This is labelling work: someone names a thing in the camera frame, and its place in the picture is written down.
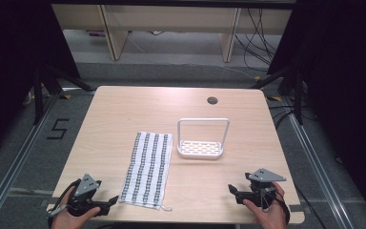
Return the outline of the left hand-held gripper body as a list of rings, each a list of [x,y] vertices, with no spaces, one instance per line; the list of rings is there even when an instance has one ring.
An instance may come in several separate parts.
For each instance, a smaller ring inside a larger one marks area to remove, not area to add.
[[[75,217],[81,217],[91,209],[99,207],[97,216],[106,216],[110,211],[110,205],[104,201],[93,201],[92,198],[101,185],[100,180],[94,180],[89,174],[83,175],[78,180],[75,189],[68,200],[68,212]]]

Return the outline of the beige wooden desk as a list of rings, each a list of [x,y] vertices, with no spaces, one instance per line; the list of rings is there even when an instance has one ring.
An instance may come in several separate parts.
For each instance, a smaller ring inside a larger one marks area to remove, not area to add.
[[[54,4],[63,30],[102,31],[117,60],[129,31],[210,32],[219,36],[222,58],[231,60],[234,36],[259,31],[280,35],[291,12],[275,9]]]

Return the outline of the black metal stand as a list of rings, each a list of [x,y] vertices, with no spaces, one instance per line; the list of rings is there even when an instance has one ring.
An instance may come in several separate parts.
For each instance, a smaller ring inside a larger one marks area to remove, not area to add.
[[[60,95],[63,93],[63,89],[60,86],[58,79],[62,78],[70,82],[74,86],[82,89],[86,92],[93,92],[94,87],[84,83],[79,77],[72,76],[59,68],[50,64],[42,64],[36,68],[33,77],[33,90],[34,90],[34,104],[35,104],[35,119],[33,124],[37,124],[43,117],[44,104],[43,104],[43,88],[46,88],[49,95]]]
[[[289,65],[283,69],[270,74],[264,80],[261,80],[251,86],[251,89],[261,89],[264,86],[276,81],[281,78],[281,83],[277,89],[280,95],[289,95],[294,93],[295,96],[295,119],[299,125],[303,124],[301,115],[301,103],[302,103],[302,83],[303,77],[298,68],[294,65]]]

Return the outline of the aluminium floor rail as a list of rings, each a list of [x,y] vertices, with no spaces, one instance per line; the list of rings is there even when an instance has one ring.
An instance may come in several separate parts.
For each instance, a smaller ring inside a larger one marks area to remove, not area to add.
[[[44,99],[43,114],[37,121],[34,121],[33,106],[22,110],[0,140],[0,210],[57,101],[57,95],[49,95]]]
[[[326,198],[329,207],[331,208],[338,227],[340,229],[355,229],[355,225],[352,223],[345,205],[343,204],[333,183],[327,175],[323,164],[321,163],[303,125],[299,123],[299,120],[295,116],[295,114],[291,114],[290,120],[297,135],[297,138],[300,141],[300,144],[304,150],[304,153],[311,164],[312,170],[315,174],[320,189],[324,197]]]

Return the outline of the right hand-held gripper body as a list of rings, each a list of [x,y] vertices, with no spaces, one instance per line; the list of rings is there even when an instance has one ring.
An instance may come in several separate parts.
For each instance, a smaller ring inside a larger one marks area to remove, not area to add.
[[[260,168],[253,173],[246,173],[245,178],[251,182],[251,190],[248,192],[240,191],[240,195],[262,209],[269,208],[275,199],[274,181],[286,181],[285,177],[265,168]]]

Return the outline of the dark curtain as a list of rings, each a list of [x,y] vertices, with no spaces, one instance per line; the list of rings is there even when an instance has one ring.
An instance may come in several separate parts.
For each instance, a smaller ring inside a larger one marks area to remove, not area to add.
[[[0,138],[45,65],[79,76],[51,2],[0,0]]]
[[[308,95],[366,200],[366,0],[295,0],[272,72],[304,52]]]

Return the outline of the person's left hand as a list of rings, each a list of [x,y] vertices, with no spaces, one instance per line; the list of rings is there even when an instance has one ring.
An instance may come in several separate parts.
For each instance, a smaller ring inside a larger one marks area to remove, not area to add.
[[[71,215],[67,210],[59,212],[52,220],[51,229],[81,229],[84,224],[100,212],[99,207],[90,209],[80,217]]]

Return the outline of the checkered white black cloth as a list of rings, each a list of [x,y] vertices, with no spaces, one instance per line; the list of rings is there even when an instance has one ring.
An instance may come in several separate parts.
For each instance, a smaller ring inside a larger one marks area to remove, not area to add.
[[[138,132],[120,201],[155,210],[164,209],[166,183],[173,149],[172,134]]]

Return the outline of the person's right hand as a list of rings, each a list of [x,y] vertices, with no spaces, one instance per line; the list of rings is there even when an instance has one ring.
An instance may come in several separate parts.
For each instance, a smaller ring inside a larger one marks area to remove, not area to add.
[[[277,182],[274,182],[274,187],[276,200],[272,201],[268,212],[264,212],[247,199],[244,199],[242,203],[254,214],[253,223],[261,225],[263,229],[286,229],[286,214],[280,205],[284,201],[285,192]]]

